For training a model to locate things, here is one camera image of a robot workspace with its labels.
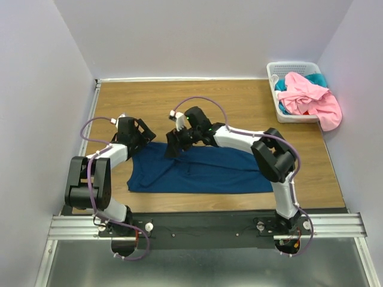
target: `white laundry basket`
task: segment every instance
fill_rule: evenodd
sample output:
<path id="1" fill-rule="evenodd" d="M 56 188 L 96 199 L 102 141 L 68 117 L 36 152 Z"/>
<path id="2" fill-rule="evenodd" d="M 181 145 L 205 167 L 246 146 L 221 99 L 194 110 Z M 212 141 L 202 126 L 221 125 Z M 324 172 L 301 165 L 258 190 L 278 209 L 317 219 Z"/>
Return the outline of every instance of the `white laundry basket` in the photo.
<path id="1" fill-rule="evenodd" d="M 283 79 L 289 72 L 295 72 L 302 76 L 320 74 L 319 67 L 309 62 L 273 62 L 267 66 L 271 93 L 273 96 L 276 118 L 280 123 L 315 123 L 316 115 L 284 115 L 279 109 L 279 100 L 275 92 L 275 84 Z"/>

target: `electrical wire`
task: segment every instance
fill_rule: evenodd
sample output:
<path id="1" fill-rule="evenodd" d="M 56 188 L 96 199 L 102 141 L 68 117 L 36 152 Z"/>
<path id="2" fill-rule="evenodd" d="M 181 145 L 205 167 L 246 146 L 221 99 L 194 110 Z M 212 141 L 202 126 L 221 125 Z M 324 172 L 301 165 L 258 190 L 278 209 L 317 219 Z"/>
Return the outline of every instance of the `electrical wire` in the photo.
<path id="1" fill-rule="evenodd" d="M 293 188 L 293 179 L 294 177 L 297 175 L 298 171 L 300 170 L 300 167 L 302 165 L 302 161 L 300 159 L 300 155 L 298 153 L 298 151 L 296 150 L 295 147 L 293 147 L 289 142 L 285 141 L 284 139 L 281 139 L 277 136 L 273 136 L 273 135 L 267 135 L 267 134 L 258 134 L 258 133 L 248 133 L 248 132 L 243 132 L 242 130 L 236 130 L 232 127 L 229 126 L 229 120 L 227 118 L 227 114 L 224 110 L 224 108 L 218 103 L 216 102 L 215 100 L 212 100 L 208 97 L 204 97 L 204 96 L 192 96 L 192 97 L 187 97 L 186 99 L 182 100 L 177 106 L 175 106 L 175 108 L 173 109 L 173 111 L 177 112 L 177 109 L 184 103 L 184 102 L 187 102 L 188 100 L 192 100 L 192 99 L 204 99 L 204 100 L 208 100 L 209 102 L 215 104 L 216 106 L 219 107 L 219 109 L 221 110 L 224 118 L 225 118 L 225 127 L 227 129 L 227 131 L 229 132 L 232 132 L 232 133 L 236 133 L 237 135 L 243 135 L 243 136 L 252 136 L 252 137 L 259 137 L 259 138 L 262 138 L 262 137 L 265 137 L 265 138 L 271 138 L 271 139 L 275 139 L 277 141 L 280 141 L 282 143 L 284 143 L 285 145 L 287 145 L 293 152 L 295 158 L 297 159 L 297 168 L 294 170 L 293 174 L 290 176 L 290 179 L 288 181 L 288 185 L 289 185 L 289 188 L 290 188 L 290 196 L 291 196 L 291 199 L 293 200 L 293 204 L 297 207 L 297 209 L 301 212 L 301 214 L 304 214 L 309 223 L 310 223 L 310 226 L 311 226 L 311 235 L 310 235 L 310 239 L 308 241 L 308 243 L 306 244 L 306 246 L 298 253 L 296 254 L 286 254 L 290 257 L 295 257 L 295 256 L 298 256 L 298 255 L 301 255 L 303 254 L 304 252 L 306 252 L 307 248 L 311 245 L 311 242 L 312 242 L 312 239 L 314 237 L 314 225 L 312 223 L 312 220 L 310 218 L 310 216 L 307 214 L 307 212 L 305 212 L 302 208 L 300 208 L 299 204 L 298 204 L 298 201 L 297 201 L 297 197 L 295 195 L 295 192 L 294 192 L 294 188 Z"/>
<path id="2" fill-rule="evenodd" d="M 133 230 L 136 230 L 136 231 L 142 233 L 142 235 L 145 237 L 145 240 L 147 242 L 147 245 L 146 245 L 146 248 L 145 248 L 145 252 L 142 255 L 140 255 L 138 257 L 130 258 L 130 257 L 121 256 L 118 253 L 114 254 L 115 257 L 121 258 L 122 260 L 125 260 L 125 261 L 137 261 L 137 260 L 140 260 L 143 257 L 147 256 L 149 254 L 149 251 L 150 251 L 150 240 L 149 240 L 149 237 L 147 236 L 146 232 L 144 232 L 144 230 L 142 230 L 142 229 L 140 229 L 140 228 L 138 228 L 138 227 L 136 227 L 134 225 L 130 225 L 130 224 L 126 224 L 126 223 L 123 223 L 123 222 L 119 222 L 119 221 L 116 221 L 116 220 L 113 220 L 113 219 L 110 219 L 110 218 L 106 218 L 104 216 L 100 216 L 98 214 L 98 210 L 97 210 L 97 206 L 96 206 L 96 199 L 95 199 L 95 195 L 93 194 L 93 187 L 92 187 L 92 181 L 91 181 L 91 177 L 92 177 L 92 163 L 93 163 L 93 161 L 94 161 L 94 159 L 96 157 L 100 156 L 101 154 L 105 153 L 106 151 L 108 151 L 108 150 L 110 150 L 112 148 L 112 145 L 109 142 L 107 142 L 107 141 L 104 141 L 104 140 L 101 140 L 101 139 L 89 139 L 89 138 L 84 136 L 84 130 L 87 127 L 87 125 L 90 124 L 92 121 L 98 120 L 98 119 L 103 119 L 103 120 L 108 120 L 108 121 L 112 120 L 111 118 L 107 118 L 107 117 L 95 117 L 95 118 L 92 118 L 89 121 L 87 121 L 84 124 L 84 126 L 81 128 L 81 130 L 80 130 L 80 136 L 85 141 L 100 142 L 100 143 L 103 143 L 103 144 L 107 145 L 106 148 L 104 148 L 104 149 L 102 149 L 100 151 L 97 151 L 88 161 L 88 167 L 87 167 L 87 179 L 88 180 L 87 180 L 87 184 L 88 184 L 88 189 L 89 189 L 90 202 L 91 202 L 92 208 L 93 208 L 93 216 L 97 216 L 98 218 L 100 218 L 101 220 L 103 220 L 105 222 L 111 222 L 111 223 L 114 223 L 114 224 L 118 224 L 118 225 L 130 228 L 130 229 L 133 229 Z"/>

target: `wooden tabletop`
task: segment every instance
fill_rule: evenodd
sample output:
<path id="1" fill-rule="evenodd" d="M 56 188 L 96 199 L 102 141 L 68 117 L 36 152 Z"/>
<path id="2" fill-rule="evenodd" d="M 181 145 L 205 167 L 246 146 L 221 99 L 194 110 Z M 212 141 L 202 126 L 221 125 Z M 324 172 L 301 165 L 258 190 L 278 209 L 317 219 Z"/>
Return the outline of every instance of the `wooden tabletop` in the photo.
<path id="1" fill-rule="evenodd" d="M 102 83 L 95 117 L 117 118 L 125 112 L 131 117 L 142 118 L 157 135 L 154 141 L 166 142 L 165 134 L 174 128 L 174 122 L 168 120 L 169 111 L 186 97 L 197 95 L 218 101 L 226 110 L 231 126 L 255 131 L 274 127 L 296 147 L 302 158 L 302 168 L 295 179 L 297 198 L 302 207 L 344 207 L 318 125 L 277 122 L 269 83 L 265 80 Z M 191 100 L 178 110 L 185 111 L 195 105 L 203 109 L 212 123 L 224 121 L 221 111 L 205 100 Z M 115 127 L 108 121 L 98 120 L 92 125 L 90 137 L 110 141 L 115 132 Z M 86 153 L 101 148 L 103 145 L 90 142 Z M 130 206 L 133 212 L 275 208 L 273 193 L 132 193 L 126 184 L 132 169 L 132 160 L 113 169 L 112 195 Z"/>

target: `gray wall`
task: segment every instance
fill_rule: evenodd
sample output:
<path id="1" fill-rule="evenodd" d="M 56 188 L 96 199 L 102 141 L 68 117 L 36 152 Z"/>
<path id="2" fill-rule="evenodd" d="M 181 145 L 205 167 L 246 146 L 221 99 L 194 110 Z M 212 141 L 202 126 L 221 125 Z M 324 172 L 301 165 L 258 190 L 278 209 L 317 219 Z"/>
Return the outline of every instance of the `gray wall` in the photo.
<path id="1" fill-rule="evenodd" d="M 0 2 L 0 285 L 33 286 L 94 80 L 51 0 Z"/>
<path id="2" fill-rule="evenodd" d="M 361 212 L 383 282 L 383 2 L 355 0 L 319 60 L 343 112 L 325 139 L 346 205 Z"/>
<path id="3" fill-rule="evenodd" d="M 265 77 L 316 62 L 352 0 L 54 0 L 96 78 Z"/>

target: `pink towel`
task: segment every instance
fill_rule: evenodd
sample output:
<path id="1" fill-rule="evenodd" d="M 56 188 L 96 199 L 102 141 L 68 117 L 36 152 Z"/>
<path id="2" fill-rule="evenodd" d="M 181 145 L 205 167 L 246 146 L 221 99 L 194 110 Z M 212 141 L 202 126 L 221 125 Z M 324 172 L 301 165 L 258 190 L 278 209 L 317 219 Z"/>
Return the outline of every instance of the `pink towel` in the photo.
<path id="1" fill-rule="evenodd" d="M 327 88 L 311 84 L 305 77 L 290 72 L 285 77 L 286 91 L 278 94 L 286 110 L 292 115 L 316 115 L 326 132 L 335 129 L 342 120 L 342 111 L 334 95 Z"/>

